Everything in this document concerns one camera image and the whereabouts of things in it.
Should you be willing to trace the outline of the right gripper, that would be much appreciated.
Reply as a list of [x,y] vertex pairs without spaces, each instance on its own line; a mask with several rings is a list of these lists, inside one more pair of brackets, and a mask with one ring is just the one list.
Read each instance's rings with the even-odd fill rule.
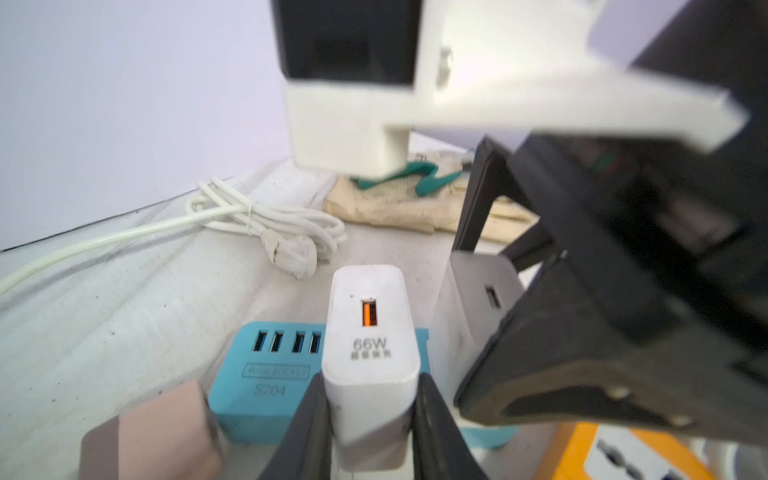
[[633,65],[725,89],[745,125],[710,153],[532,135],[512,155],[484,137],[452,249],[473,252],[506,197],[542,221],[500,254],[518,270],[555,245],[568,260],[541,267],[454,403],[489,426],[593,421],[765,445],[767,5],[691,1]]

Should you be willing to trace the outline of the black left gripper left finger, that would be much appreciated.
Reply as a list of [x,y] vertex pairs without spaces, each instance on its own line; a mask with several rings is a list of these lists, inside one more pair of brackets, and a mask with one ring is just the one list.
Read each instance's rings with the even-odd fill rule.
[[293,419],[259,480],[328,480],[332,465],[332,427],[324,381],[310,381]]

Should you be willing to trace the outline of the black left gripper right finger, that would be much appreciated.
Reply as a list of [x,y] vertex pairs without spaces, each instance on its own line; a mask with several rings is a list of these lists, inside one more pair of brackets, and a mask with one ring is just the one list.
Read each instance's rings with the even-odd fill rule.
[[416,480],[487,479],[427,373],[421,373],[418,378],[412,420],[412,454]]

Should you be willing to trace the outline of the white charger plug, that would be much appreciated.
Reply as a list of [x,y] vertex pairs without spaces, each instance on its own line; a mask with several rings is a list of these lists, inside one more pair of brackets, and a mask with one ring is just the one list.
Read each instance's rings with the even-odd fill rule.
[[321,372],[341,469],[358,473],[403,465],[420,371],[401,270],[392,265],[338,269]]
[[430,374],[457,415],[456,393],[506,313],[524,293],[512,262],[499,255],[450,253],[427,342]]

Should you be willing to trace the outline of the small blue power strip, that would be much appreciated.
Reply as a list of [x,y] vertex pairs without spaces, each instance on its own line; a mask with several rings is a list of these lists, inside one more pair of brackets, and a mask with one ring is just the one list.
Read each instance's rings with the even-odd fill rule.
[[[329,344],[331,352],[324,352]],[[226,437],[236,443],[277,445],[315,375],[321,359],[387,358],[387,333],[350,323],[254,322],[235,335],[209,396]]]

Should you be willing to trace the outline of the pink usb charger plug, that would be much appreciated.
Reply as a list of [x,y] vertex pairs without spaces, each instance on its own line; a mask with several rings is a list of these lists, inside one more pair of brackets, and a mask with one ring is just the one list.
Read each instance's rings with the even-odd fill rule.
[[80,479],[214,479],[218,425],[197,380],[123,411],[81,442]]

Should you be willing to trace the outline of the orange power strip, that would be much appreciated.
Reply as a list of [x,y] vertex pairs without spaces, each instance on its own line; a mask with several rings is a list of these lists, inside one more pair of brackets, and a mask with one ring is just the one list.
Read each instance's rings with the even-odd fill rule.
[[534,474],[536,479],[712,479],[675,437],[588,422],[563,423]]

